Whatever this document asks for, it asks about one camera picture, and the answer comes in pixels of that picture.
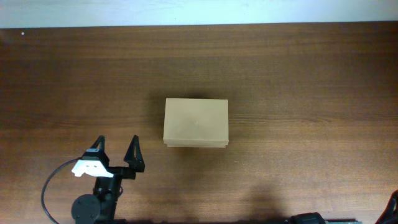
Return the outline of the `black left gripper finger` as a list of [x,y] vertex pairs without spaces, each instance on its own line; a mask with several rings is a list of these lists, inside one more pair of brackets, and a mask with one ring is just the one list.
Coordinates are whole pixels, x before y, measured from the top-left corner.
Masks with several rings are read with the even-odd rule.
[[133,170],[145,169],[145,163],[139,145],[139,136],[134,135],[127,149],[126,155],[124,156],[124,162],[126,162]]
[[97,140],[93,143],[93,145],[90,147],[90,151],[93,152],[100,152],[104,151],[105,149],[105,137],[100,135]]

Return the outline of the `cardboard box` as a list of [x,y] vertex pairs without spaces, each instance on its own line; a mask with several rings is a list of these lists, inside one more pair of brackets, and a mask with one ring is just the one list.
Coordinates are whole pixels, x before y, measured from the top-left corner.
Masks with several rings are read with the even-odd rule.
[[163,141],[168,147],[229,144],[228,100],[167,98]]

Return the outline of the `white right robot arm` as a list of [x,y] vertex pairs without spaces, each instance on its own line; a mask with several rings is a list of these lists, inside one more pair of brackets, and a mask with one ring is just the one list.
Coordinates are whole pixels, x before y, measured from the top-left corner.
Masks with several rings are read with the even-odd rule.
[[226,147],[140,138],[144,173],[123,184],[129,223],[235,223],[325,218],[375,223],[397,190],[397,142],[232,135]]

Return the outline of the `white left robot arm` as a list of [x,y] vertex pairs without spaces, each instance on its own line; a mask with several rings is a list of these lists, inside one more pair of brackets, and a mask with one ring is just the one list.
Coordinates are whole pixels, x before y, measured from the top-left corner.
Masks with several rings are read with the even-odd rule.
[[79,224],[126,224],[125,219],[116,219],[118,199],[122,195],[124,179],[134,180],[138,172],[143,173],[145,163],[134,136],[124,156],[126,167],[112,167],[105,153],[105,137],[99,136],[93,145],[79,158],[72,169],[76,177],[84,174],[95,177],[92,194],[79,196],[73,203],[72,218]]

